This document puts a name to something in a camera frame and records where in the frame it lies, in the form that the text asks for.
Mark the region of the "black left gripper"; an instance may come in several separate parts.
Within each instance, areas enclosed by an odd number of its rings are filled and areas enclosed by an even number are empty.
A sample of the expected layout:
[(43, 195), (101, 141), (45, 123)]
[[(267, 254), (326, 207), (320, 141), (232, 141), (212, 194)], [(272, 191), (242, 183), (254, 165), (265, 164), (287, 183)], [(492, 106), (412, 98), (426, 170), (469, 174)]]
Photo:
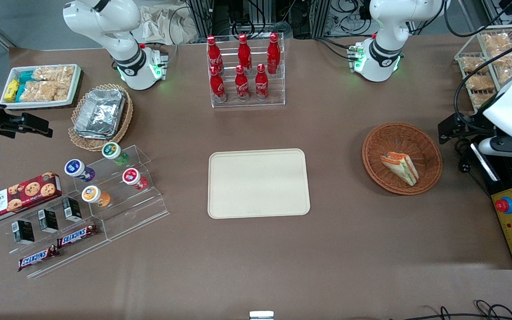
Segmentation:
[(450, 115), (438, 124), (439, 144), (446, 144), (455, 138), (467, 138), (468, 136), (496, 136), (496, 127), (483, 114), (478, 111), (474, 115), (466, 115), (459, 112)]

